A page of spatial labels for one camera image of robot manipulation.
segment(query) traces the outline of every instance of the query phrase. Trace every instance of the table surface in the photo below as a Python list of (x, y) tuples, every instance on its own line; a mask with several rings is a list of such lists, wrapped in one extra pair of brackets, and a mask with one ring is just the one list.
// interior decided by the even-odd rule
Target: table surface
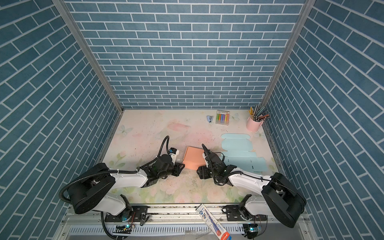
[[(156, 157), (167, 135), (170, 137), (169, 148), (180, 151), (176, 161), (182, 162), (187, 146), (201, 148), (204, 143), (208, 149), (221, 152), (222, 134), (241, 133), (251, 137), (252, 151), (266, 161), (268, 171), (261, 174), (277, 172), (262, 127), (257, 132), (250, 132), (245, 127), (249, 116), (247, 110), (231, 110), (228, 126), (215, 124), (215, 121), (208, 123), (207, 115), (215, 117), (216, 111), (125, 110), (103, 162), (111, 169), (134, 170)], [(231, 203), (240, 202), (246, 194), (252, 193), (228, 184), (217, 186), (212, 179), (201, 180), (196, 171), (190, 169), (183, 169), (178, 177), (159, 179), (147, 188), (125, 187), (111, 192), (125, 195), (132, 204)]]

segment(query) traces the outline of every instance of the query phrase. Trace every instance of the pink pencil cup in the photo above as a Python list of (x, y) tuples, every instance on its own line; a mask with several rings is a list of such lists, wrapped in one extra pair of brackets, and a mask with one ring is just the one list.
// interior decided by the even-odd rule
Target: pink pencil cup
[(251, 132), (257, 132), (257, 130), (259, 130), (260, 126), (263, 125), (263, 123), (264, 123), (264, 120), (260, 122), (256, 122), (251, 117), (248, 117), (247, 129), (248, 131), (251, 131)]

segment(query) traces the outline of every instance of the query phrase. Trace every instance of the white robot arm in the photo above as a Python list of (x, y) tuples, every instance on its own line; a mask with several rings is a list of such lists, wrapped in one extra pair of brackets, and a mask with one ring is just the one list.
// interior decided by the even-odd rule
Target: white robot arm
[[(243, 187), (264, 197), (265, 203), (257, 201), (256, 196), (247, 195), (244, 198), (238, 207), (244, 219), (252, 219), (258, 214), (274, 215), (284, 225), (294, 227), (304, 211), (306, 200), (282, 174), (262, 176), (243, 171), (234, 165), (227, 166), (217, 154), (208, 150), (204, 144), (202, 146), (206, 166), (197, 170), (200, 179), (213, 178), (216, 185)], [(127, 198), (108, 191), (120, 187), (148, 187), (160, 178), (179, 176), (184, 168), (184, 164), (175, 162), (179, 151), (175, 148), (168, 150), (167, 146), (167, 154), (160, 156), (161, 150), (162, 147), (154, 160), (139, 167), (137, 171), (111, 170), (104, 163), (97, 164), (67, 184), (60, 191), (59, 197), (71, 203), (77, 214), (98, 210), (118, 216), (121, 222), (127, 221), (132, 216), (132, 207)], [(66, 190), (69, 199), (63, 195)]]
[(239, 213), (244, 219), (253, 215), (274, 215), (282, 224), (293, 228), (300, 214), (304, 212), (306, 200), (303, 194), (280, 173), (263, 176), (243, 171), (234, 165), (226, 165), (219, 156), (202, 144), (206, 166), (199, 167), (200, 179), (213, 178), (216, 185), (229, 184), (243, 187), (262, 195), (266, 204), (257, 201), (256, 196), (247, 195), (239, 204)]

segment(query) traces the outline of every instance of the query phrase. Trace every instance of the brick pattern wallpaper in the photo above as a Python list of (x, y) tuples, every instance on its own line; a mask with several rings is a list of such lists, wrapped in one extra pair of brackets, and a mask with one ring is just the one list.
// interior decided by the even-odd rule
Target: brick pattern wallpaper
[(384, 1), (317, 0), (268, 102), (319, 239), (384, 239)]
[(126, 109), (259, 103), (303, 2), (66, 1)]
[(117, 112), (51, 0), (0, 1), (0, 239), (51, 239)]

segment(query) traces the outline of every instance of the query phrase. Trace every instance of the toothpaste box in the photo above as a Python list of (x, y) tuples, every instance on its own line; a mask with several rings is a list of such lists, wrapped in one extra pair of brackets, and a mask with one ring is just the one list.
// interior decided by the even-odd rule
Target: toothpaste box
[(198, 208), (196, 208), (196, 212), (220, 240), (232, 239), (227, 230), (225, 230), (225, 228), (223, 228), (223, 226), (218, 223), (218, 221), (208, 211), (204, 204), (201, 204)]

